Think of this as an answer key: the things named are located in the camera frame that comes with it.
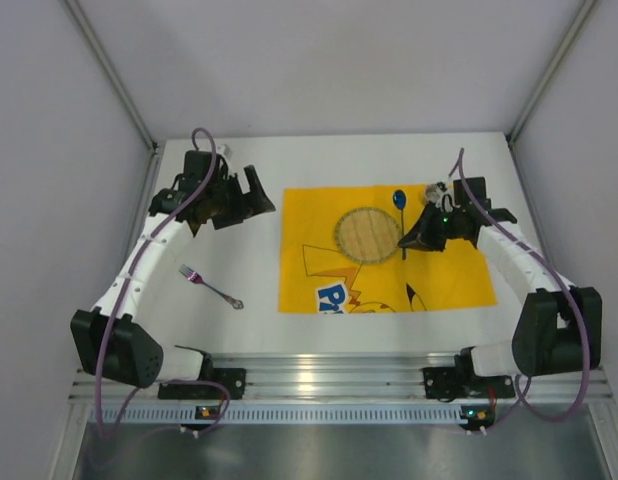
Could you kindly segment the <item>small grey ceramic cup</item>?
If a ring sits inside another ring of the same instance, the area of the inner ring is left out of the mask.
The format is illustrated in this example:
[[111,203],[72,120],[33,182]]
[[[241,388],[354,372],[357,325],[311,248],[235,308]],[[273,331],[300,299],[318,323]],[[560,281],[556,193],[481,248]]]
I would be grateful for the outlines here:
[[438,203],[447,192],[447,185],[443,182],[432,183],[426,186],[424,199],[426,203]]

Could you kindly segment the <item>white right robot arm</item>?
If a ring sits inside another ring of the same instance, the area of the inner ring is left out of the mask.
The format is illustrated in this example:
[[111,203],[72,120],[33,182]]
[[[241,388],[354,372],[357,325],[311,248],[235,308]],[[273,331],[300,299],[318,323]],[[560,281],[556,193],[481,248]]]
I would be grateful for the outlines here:
[[467,347],[457,355],[458,365],[477,377],[536,377],[599,366],[601,295],[553,270],[528,244],[517,218],[492,206],[482,177],[428,185],[424,209],[398,245],[442,252],[452,240],[481,252],[522,306],[511,339]]

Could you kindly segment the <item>round woven bamboo plate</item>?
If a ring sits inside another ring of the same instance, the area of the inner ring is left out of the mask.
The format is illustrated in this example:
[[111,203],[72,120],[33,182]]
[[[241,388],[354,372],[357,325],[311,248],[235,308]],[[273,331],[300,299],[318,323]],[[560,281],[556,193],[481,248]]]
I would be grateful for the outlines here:
[[381,264],[398,251],[401,228],[396,219],[376,207],[347,211],[336,223],[334,241],[349,260],[361,265]]

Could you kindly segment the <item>pink metal fork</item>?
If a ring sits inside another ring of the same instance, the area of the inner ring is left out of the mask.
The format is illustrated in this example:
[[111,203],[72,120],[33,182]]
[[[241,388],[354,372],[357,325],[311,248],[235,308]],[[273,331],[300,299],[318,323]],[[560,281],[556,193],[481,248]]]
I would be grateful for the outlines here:
[[242,310],[244,308],[244,303],[241,300],[229,294],[226,294],[223,291],[212,286],[211,284],[206,282],[203,279],[203,277],[191,267],[185,264],[182,264],[178,268],[178,271],[187,281],[189,281],[192,284],[200,285],[200,286],[207,288],[208,290],[210,290],[211,292],[219,296],[221,299],[223,299],[226,303],[228,303],[233,309]]

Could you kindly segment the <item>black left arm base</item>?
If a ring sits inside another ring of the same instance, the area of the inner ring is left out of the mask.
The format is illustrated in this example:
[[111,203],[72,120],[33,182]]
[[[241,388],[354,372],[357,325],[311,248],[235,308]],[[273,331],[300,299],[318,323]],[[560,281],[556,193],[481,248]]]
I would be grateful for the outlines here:
[[162,383],[160,400],[240,400],[246,387],[244,368],[215,368],[209,379]]

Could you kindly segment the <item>yellow Pikachu cloth placemat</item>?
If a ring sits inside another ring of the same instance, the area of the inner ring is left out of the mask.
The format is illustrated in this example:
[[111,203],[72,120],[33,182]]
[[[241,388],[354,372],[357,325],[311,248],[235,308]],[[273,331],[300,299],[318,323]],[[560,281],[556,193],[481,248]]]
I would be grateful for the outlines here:
[[400,216],[392,195],[407,197],[405,233],[424,209],[422,185],[289,188],[283,195],[278,309],[282,313],[407,313],[496,304],[482,254],[452,240],[441,253],[398,251],[386,262],[361,265],[334,241],[337,221],[358,207]]

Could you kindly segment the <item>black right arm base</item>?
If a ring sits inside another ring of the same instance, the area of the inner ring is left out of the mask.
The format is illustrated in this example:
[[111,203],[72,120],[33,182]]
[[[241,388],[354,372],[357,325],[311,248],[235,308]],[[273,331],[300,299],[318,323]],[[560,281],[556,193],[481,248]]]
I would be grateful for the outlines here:
[[457,399],[499,399],[515,396],[509,376],[478,377],[459,368],[425,367],[422,369],[425,397],[429,400],[452,402]]

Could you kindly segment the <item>blue metal spoon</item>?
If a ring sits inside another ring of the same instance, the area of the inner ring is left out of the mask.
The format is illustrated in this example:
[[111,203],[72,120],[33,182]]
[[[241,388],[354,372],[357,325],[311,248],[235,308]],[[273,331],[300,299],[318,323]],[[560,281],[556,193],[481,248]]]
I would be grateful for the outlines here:
[[395,190],[393,192],[393,195],[392,195],[392,201],[393,201],[393,204],[394,204],[395,208],[399,212],[399,216],[400,216],[400,233],[401,233],[401,236],[404,236],[405,235],[404,210],[405,210],[406,204],[407,204],[407,197],[406,197],[405,192],[402,189]]

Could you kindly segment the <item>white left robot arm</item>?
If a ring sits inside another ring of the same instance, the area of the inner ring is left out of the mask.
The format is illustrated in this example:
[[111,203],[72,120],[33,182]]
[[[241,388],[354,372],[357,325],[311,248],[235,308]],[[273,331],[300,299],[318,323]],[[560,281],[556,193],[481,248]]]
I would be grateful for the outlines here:
[[70,321],[85,372],[137,388],[202,379],[211,367],[208,354],[169,341],[174,321],[153,319],[150,313],[201,226],[210,223],[220,230],[274,211],[255,167],[246,166],[244,174],[246,189],[225,147],[185,153],[182,172],[151,199],[137,243],[111,286]]

